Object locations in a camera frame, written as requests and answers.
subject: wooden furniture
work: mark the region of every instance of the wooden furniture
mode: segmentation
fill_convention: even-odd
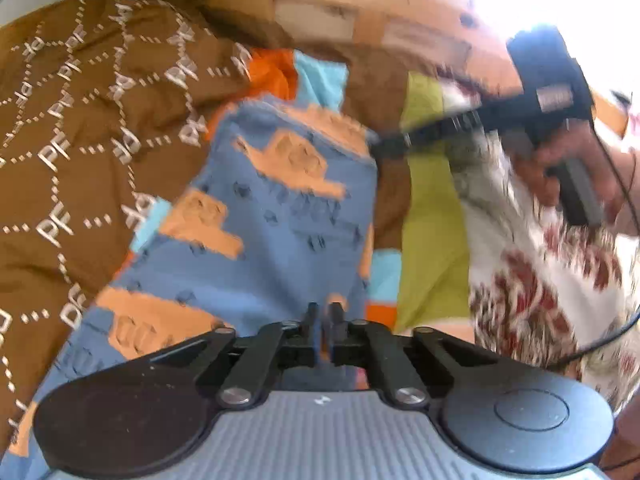
[[[296,39],[325,38],[403,48],[465,72],[498,94],[520,79],[475,0],[202,0],[278,22]],[[626,113],[598,92],[596,115],[623,135]]]

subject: round black disc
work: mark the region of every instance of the round black disc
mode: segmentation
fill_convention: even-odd
[[[34,434],[54,469],[83,478],[150,474],[188,452],[207,425],[207,401],[193,384],[81,383],[55,390],[36,411]]]
[[[449,436],[482,462],[561,472],[589,461],[610,437],[611,410],[588,386],[539,370],[513,381],[486,379],[454,387],[441,412]]]

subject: brown patterned fabric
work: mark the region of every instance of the brown patterned fabric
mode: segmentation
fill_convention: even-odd
[[[4,449],[132,229],[198,172],[210,112],[247,82],[234,42],[155,0],[64,0],[2,33]]]

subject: black cable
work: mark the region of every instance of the black cable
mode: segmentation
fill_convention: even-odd
[[[600,139],[600,137],[596,133],[593,120],[590,121],[590,124],[591,124],[591,133],[593,134],[595,139],[598,141],[598,145],[600,146],[602,153],[607,159],[607,162],[611,167],[611,171],[613,171],[613,174],[616,177],[616,180],[618,181],[618,185],[620,186],[622,195],[625,197],[625,201],[628,204],[629,209],[631,210],[631,218],[636,228],[636,235],[640,236],[640,221],[638,220],[638,212],[636,211],[636,207],[634,206],[633,201],[631,200],[631,196],[629,195],[629,190],[631,189],[633,182],[631,182],[631,186],[629,186],[629,189],[627,189],[627,187],[625,186],[625,183],[622,181],[622,177],[620,176],[618,169],[616,168],[616,165],[613,163],[613,159],[611,158],[611,155],[609,154],[607,147],[604,145],[604,142],[602,142],[602,139]],[[636,323],[638,323],[639,320],[640,320],[640,305],[636,307],[636,311],[634,312],[633,316],[631,316],[631,318],[615,332],[612,332],[611,334],[601,339],[598,339],[593,343],[588,344],[587,346],[585,346],[584,348],[581,348],[580,350],[578,350],[573,354],[569,354],[567,356],[561,357],[555,363],[546,365],[545,368],[548,370],[559,370],[559,369],[565,368],[568,364],[572,363],[573,361],[582,359],[585,355],[588,355],[592,352],[600,350],[603,346],[613,343],[615,340],[619,339],[620,337],[625,335],[627,332],[629,332],[629,330],[631,330],[636,325]]]
[[[625,465],[632,464],[633,462],[637,462],[638,460],[640,460],[640,455],[637,455],[633,458],[627,458],[626,460],[623,460],[622,462],[618,462],[617,464],[603,466],[600,468],[600,470],[602,472],[613,471],[614,469],[619,469],[620,467],[624,467]]]

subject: blue fabric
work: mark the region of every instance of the blue fabric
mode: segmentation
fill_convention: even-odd
[[[373,252],[367,297],[372,303],[397,303],[402,273],[402,254],[395,249]]]
[[[364,317],[366,284],[358,267],[372,221],[375,163],[289,117],[279,109],[280,104],[271,98],[247,100],[230,111],[218,126],[204,168],[190,185],[226,206],[222,230],[242,240],[242,254],[228,258],[160,234],[149,224],[151,238],[145,241],[140,233],[143,249],[110,287],[197,307],[233,325],[240,336],[254,334],[270,322],[301,319],[310,302],[326,304],[330,294],[348,300],[348,319]],[[324,158],[325,180],[346,188],[342,199],[271,180],[237,147],[236,140],[242,136],[248,145],[263,150],[283,130],[305,139]],[[136,324],[128,316],[120,319],[123,317]],[[113,311],[92,304],[48,371],[34,402],[41,402],[61,384],[124,362],[125,357],[108,340],[115,321]],[[354,374],[332,374],[336,375],[340,380],[353,379]],[[0,463],[2,480],[42,480],[48,472],[33,433],[28,457],[5,453]]]
[[[293,64],[298,72],[296,102],[315,104],[339,112],[349,76],[347,66],[314,59],[299,50],[293,51]]]
[[[146,216],[146,221],[136,229],[133,240],[129,245],[129,249],[132,252],[138,254],[145,247],[145,244],[158,231],[169,211],[171,211],[171,202],[157,196],[156,203],[153,204],[149,214]]]

